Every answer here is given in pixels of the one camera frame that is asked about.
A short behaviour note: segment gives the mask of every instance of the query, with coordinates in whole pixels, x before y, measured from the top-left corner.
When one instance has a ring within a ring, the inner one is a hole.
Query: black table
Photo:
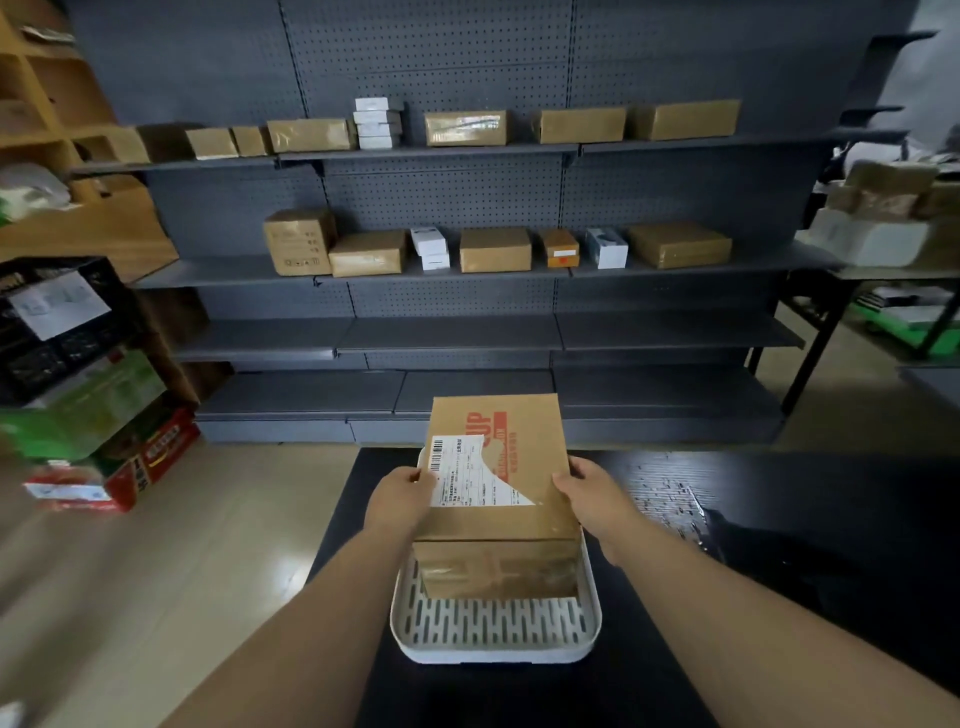
[[[687,535],[703,533],[712,554],[731,567],[960,692],[953,586],[960,548],[952,533],[960,459],[582,454],[613,473],[653,517]],[[360,451],[311,577],[360,530],[378,480],[416,464],[417,455]],[[400,652],[388,626],[357,725],[715,725],[622,572],[593,540],[588,548],[603,628],[586,659],[551,667],[422,666]]]

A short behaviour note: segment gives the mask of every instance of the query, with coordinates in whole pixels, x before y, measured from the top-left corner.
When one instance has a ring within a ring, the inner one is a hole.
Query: torn white label
[[[52,339],[110,311],[77,271],[35,283],[10,295],[8,300],[40,341]]]
[[[491,472],[483,461],[483,435],[441,435],[430,442],[428,470],[437,476],[430,505],[534,505]]]

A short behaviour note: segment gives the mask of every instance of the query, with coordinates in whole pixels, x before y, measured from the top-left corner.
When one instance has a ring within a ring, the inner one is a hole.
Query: person's left hand
[[[437,477],[426,468],[400,467],[387,473],[373,490],[364,528],[412,537],[430,512]]]

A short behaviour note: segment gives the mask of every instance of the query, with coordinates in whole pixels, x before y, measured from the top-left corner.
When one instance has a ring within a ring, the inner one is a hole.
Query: forearm
[[[352,725],[409,545],[361,531],[162,728]]]
[[[639,514],[613,549],[724,728],[960,724],[953,695]]]

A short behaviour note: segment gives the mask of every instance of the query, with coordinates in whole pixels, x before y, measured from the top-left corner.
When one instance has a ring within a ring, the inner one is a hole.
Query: white box
[[[858,220],[824,208],[817,210],[808,240],[850,265],[900,268],[917,259],[929,229],[928,223]]]
[[[393,149],[398,146],[400,146],[399,134],[360,137],[360,149]]]
[[[420,257],[447,255],[446,238],[436,228],[411,228],[410,239],[414,241],[414,248]]]
[[[420,262],[423,263],[424,271],[439,271],[442,268],[450,267],[450,254],[443,253],[441,255],[424,255]]]
[[[587,248],[597,268],[627,267],[627,241],[610,228],[589,228]]]
[[[403,111],[403,100],[395,96],[373,96],[354,99],[358,111]]]
[[[397,111],[355,111],[354,124],[393,124],[400,123],[400,114]]]
[[[385,124],[357,124],[357,134],[359,136],[390,136],[391,134],[402,133],[403,129],[398,121]]]

